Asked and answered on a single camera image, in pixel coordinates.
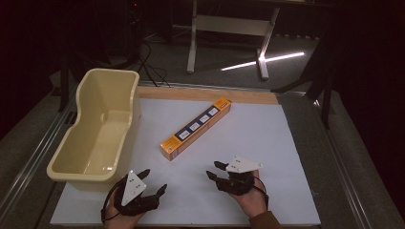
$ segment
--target white table surface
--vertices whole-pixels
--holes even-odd
[[[230,112],[173,161],[160,143],[207,109],[212,102],[141,99],[141,118],[131,168],[151,169],[143,181],[144,196],[167,183],[158,210],[139,225],[247,226],[248,220],[228,194],[218,191],[205,171],[227,173],[214,161],[228,163],[237,155],[264,164],[261,180],[270,196],[269,208],[283,225],[320,224],[299,156],[280,105],[233,103]],[[101,224],[104,192],[84,192],[67,183],[51,224]]]

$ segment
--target wooden edge strip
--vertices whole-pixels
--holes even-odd
[[[279,104],[276,95],[271,92],[149,86],[138,86],[138,89],[141,98],[215,101],[219,97],[225,97],[236,103]]]

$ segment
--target brown sleeve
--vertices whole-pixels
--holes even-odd
[[[277,218],[270,211],[249,219],[249,222],[252,229],[281,229]]]

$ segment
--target metal table leg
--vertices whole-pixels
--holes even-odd
[[[187,72],[188,73],[193,73],[194,72],[194,66],[196,63],[196,20],[197,20],[197,0],[193,1],[193,19],[192,19],[192,25],[191,25],[191,46],[190,46],[190,52],[188,54],[188,62],[187,62]]]
[[[273,33],[273,29],[276,24],[276,19],[277,19],[279,11],[280,11],[280,8],[274,9],[273,14],[271,15],[271,20],[268,22],[268,28],[266,31],[265,38],[263,39],[262,48],[257,51],[257,55],[258,55],[257,64],[259,65],[260,74],[262,76],[262,79],[264,79],[264,80],[268,80],[268,71],[267,71],[265,53],[267,50],[267,45],[270,40],[271,34]]]

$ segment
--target orange box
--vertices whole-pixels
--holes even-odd
[[[229,112],[231,104],[232,102],[226,98],[220,98],[203,113],[164,140],[160,145],[163,155],[168,160],[173,160],[225,116]]]

